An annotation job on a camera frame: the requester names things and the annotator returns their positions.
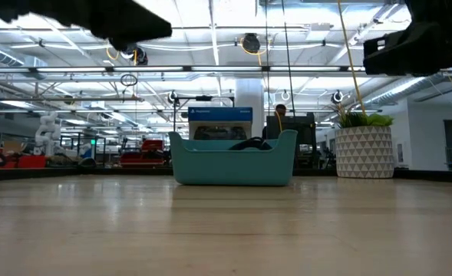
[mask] ceiling duct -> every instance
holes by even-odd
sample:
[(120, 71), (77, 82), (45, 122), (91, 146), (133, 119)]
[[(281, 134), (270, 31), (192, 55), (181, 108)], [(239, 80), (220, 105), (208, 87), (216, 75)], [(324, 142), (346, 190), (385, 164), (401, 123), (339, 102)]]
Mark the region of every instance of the ceiling duct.
[(432, 84), (437, 85), (446, 79), (442, 74), (418, 78), (405, 77), (371, 93), (368, 96), (369, 100), (366, 100), (365, 103), (379, 106), (395, 103), (400, 99), (432, 87)]
[[(0, 63), (8, 67), (46, 67), (47, 63), (41, 59), (24, 54), (18, 54), (5, 49), (0, 45)], [(27, 73), (26, 77), (34, 77), (38, 80), (46, 78), (45, 74)]]

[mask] wooden floor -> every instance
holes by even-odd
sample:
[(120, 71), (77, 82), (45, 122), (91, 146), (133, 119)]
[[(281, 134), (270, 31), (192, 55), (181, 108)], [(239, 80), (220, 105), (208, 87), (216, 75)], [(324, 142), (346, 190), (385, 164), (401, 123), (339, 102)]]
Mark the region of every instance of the wooden floor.
[(0, 275), (452, 275), (452, 184), (0, 182)]

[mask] plastic bin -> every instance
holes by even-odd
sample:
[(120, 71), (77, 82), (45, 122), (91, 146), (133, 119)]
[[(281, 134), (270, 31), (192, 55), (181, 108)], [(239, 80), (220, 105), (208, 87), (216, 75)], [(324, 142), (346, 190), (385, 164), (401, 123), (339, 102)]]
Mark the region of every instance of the plastic bin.
[(170, 133), (173, 174), (184, 185), (287, 186), (294, 169), (297, 131), (269, 140), (271, 150), (228, 150), (240, 141), (184, 140)]

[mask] planter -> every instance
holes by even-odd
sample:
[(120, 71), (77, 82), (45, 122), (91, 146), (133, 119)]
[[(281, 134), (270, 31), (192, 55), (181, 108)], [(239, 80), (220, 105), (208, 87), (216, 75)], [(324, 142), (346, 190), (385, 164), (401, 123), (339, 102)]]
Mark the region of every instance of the planter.
[(336, 171), (340, 177), (361, 179), (393, 177), (391, 128), (360, 126), (337, 130)]

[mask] black device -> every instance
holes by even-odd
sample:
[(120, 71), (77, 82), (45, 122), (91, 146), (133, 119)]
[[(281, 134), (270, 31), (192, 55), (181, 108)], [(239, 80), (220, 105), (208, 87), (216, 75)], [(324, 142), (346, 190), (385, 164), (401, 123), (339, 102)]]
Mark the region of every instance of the black device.
[(404, 31), (364, 43), (367, 74), (427, 76), (452, 67), (452, 0), (405, 0)]
[(261, 137), (253, 137), (246, 141), (242, 141), (234, 146), (232, 146), (229, 150), (245, 150), (250, 148), (256, 148), (258, 150), (271, 150), (272, 147)]
[[(306, 116), (281, 117), (282, 130), (296, 130), (298, 145), (316, 145), (316, 122), (315, 115), (308, 113)], [(266, 138), (278, 139), (280, 134), (280, 123), (277, 116), (266, 118)]]
[(96, 37), (108, 38), (118, 51), (173, 32), (169, 22), (132, 0), (0, 0), (0, 19), (6, 22), (29, 12), (89, 29)]

